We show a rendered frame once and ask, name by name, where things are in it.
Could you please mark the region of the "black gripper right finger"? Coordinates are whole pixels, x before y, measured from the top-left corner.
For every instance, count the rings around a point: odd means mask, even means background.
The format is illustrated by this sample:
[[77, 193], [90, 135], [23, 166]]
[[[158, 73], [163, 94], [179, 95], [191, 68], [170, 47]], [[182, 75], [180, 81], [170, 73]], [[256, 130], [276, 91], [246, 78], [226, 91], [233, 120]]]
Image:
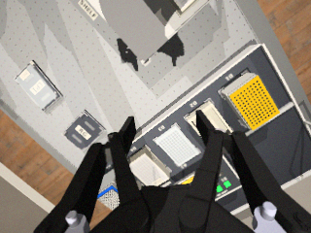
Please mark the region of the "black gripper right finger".
[[195, 110], [195, 116], [206, 149], [179, 211], [181, 232], [205, 233], [226, 153], [253, 214], [255, 233], [311, 233], [311, 215], [282, 189], [246, 134], [215, 128], [201, 110]]

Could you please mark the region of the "dark grey rectangular nest with label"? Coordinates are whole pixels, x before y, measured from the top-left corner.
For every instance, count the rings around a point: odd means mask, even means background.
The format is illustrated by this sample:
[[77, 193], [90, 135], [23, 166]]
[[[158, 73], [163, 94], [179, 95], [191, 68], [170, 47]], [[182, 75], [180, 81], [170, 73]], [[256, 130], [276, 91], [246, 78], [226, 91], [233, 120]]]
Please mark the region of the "dark grey rectangular nest with label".
[[84, 110], [62, 135], [83, 152], [105, 130], [93, 116]]

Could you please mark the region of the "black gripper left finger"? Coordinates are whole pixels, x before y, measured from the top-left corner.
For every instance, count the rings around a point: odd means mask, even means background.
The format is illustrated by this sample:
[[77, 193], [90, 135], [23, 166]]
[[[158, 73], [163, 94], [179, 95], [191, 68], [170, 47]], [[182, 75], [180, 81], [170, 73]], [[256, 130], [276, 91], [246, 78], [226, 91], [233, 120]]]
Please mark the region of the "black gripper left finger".
[[119, 132], [107, 135], [109, 142], [103, 145], [102, 143], [92, 144], [60, 202], [33, 233], [90, 231], [89, 224], [107, 162], [111, 161], [113, 161], [121, 216], [126, 233], [150, 233], [149, 212], [127, 161], [135, 135], [134, 116], [129, 116]]

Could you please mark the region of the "grey base plate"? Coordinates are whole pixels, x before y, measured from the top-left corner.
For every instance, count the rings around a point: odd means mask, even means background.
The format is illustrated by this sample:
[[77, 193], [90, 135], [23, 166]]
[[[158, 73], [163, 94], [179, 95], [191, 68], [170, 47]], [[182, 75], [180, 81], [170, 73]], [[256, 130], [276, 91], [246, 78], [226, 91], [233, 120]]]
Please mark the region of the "grey base plate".
[[[260, 41], [235, 0], [211, 2], [145, 67], [80, 0], [0, 0], [0, 99], [79, 168], [134, 116], [136, 134], [232, 58]], [[63, 95], [44, 112], [15, 77], [34, 60]], [[83, 152], [62, 136], [86, 110], [106, 130]]]

